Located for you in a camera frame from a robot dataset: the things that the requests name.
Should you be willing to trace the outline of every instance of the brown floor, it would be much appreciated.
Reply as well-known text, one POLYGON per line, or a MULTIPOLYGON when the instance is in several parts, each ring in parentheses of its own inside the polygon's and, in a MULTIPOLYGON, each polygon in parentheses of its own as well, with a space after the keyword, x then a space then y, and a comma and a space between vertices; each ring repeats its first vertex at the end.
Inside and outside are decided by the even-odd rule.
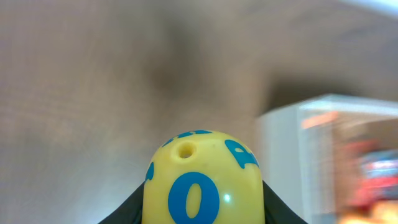
POLYGON ((275 71, 398 99, 395 63, 368 63, 391 56, 391 19, 327 0, 164 2, 0 0, 0 223, 97 223, 186 130, 260 154, 275 71))

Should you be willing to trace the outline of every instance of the box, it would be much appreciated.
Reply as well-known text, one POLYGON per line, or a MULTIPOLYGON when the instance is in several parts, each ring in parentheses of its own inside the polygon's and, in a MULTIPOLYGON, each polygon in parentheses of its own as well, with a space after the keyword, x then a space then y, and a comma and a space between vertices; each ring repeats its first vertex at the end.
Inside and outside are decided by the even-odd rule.
POLYGON ((260 117, 264 180, 308 223, 336 223, 360 181, 345 145, 372 137, 398 149, 398 103, 327 95, 260 117))

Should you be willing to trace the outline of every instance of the yellow object in box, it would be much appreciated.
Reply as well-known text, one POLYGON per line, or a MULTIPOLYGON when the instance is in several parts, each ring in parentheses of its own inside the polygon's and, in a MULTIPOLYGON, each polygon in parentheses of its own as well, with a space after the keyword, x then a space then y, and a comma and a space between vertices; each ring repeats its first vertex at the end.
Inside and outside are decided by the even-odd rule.
POLYGON ((197 130, 175 136, 150 162, 142 223, 265 223, 256 158, 224 133, 197 130))

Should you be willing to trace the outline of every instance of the round hole in yellow toy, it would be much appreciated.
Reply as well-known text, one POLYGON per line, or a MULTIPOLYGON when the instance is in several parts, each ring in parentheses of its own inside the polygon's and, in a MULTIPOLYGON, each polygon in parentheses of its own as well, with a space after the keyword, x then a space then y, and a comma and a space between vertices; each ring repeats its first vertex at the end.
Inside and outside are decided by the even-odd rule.
POLYGON ((241 141, 216 131, 169 139, 150 163, 142 223, 265 223, 256 158, 241 141))

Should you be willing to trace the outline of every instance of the wooden floor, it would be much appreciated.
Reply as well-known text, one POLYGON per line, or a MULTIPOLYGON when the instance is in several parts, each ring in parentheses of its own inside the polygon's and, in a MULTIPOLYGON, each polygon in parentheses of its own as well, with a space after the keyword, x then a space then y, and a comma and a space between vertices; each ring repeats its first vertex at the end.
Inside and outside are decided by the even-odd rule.
POLYGON ((332 0, 0 0, 0 223, 98 223, 187 130, 260 154, 278 79, 398 100, 396 52, 394 18, 332 0))

